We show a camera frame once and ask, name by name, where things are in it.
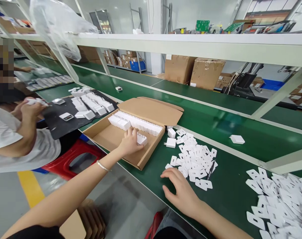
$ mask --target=hand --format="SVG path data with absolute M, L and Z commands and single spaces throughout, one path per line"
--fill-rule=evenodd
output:
M 34 99 L 33 97 L 26 97 L 24 99 L 24 101 L 22 101 L 21 103 L 19 103 L 15 109 L 11 112 L 11 114 L 13 116 L 15 116 L 17 119 L 19 119 L 20 121 L 22 120 L 22 112 L 21 112 L 21 108 L 24 104 L 26 104 L 28 101 L 26 99 Z
M 122 157 L 132 154 L 144 148 L 144 145 L 138 145 L 137 143 L 138 130 L 130 127 L 128 131 L 124 133 L 122 142 L 118 146 L 118 151 L 121 152 Z
M 176 189 L 176 195 L 163 185 L 165 197 L 185 215 L 195 218 L 202 201 L 196 196 L 183 174 L 176 168 L 168 168 L 161 174 L 161 178 L 169 178 Z
M 31 72 L 34 68 L 28 66 L 28 67 L 22 67 L 21 69 L 23 70 L 23 72 Z
M 21 112 L 23 117 L 28 116 L 28 117 L 37 117 L 44 109 L 46 106 L 43 106 L 41 103 L 35 103 L 33 105 L 27 105 L 24 104 L 21 107 Z

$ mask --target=metal shelf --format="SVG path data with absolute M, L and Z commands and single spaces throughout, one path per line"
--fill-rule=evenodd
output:
M 135 70 L 132 70 L 132 69 L 128 69 L 128 68 L 125 68 L 125 67 L 122 67 L 122 66 L 118 66 L 118 65 L 107 64 L 107 66 L 112 66 L 112 67 L 119 68 L 119 69 L 124 69 L 124 70 L 130 70 L 130 71 L 138 72 L 138 71 L 135 71 Z
M 38 34 L 12 34 L 38 40 Z M 302 67 L 302 34 L 79 34 L 77 45 Z

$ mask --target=blue bin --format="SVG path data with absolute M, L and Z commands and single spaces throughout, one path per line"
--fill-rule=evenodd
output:
M 284 83 L 281 82 L 281 81 L 274 81 L 274 80 L 267 80 L 267 79 L 263 79 L 263 80 L 265 82 L 261 86 L 261 88 L 263 88 L 263 89 L 277 91 L 277 90 L 279 90 L 284 85 Z
M 139 64 L 137 62 L 130 61 L 131 70 L 133 71 L 139 71 Z M 141 70 L 145 70 L 145 62 L 140 61 Z

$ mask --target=white t-shirt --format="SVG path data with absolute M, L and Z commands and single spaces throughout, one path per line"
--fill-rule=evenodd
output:
M 0 148 L 22 138 L 16 132 L 20 124 L 11 113 L 0 108 Z M 60 149 L 59 140 L 54 140 L 48 129 L 37 129 L 35 145 L 28 155 L 19 158 L 0 155 L 0 173 L 40 168 L 55 160 L 60 154 Z

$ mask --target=red plastic stool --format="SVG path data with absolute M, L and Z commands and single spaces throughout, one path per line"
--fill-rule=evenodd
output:
M 96 146 L 87 144 L 84 141 L 77 139 L 76 143 L 66 153 L 64 153 L 62 156 L 55 159 L 51 163 L 42 166 L 41 168 L 49 172 L 58 174 L 63 179 L 68 181 L 77 175 L 76 173 L 70 171 L 69 165 L 75 158 L 83 153 L 90 153 L 96 156 L 96 159 L 92 164 L 106 155 Z

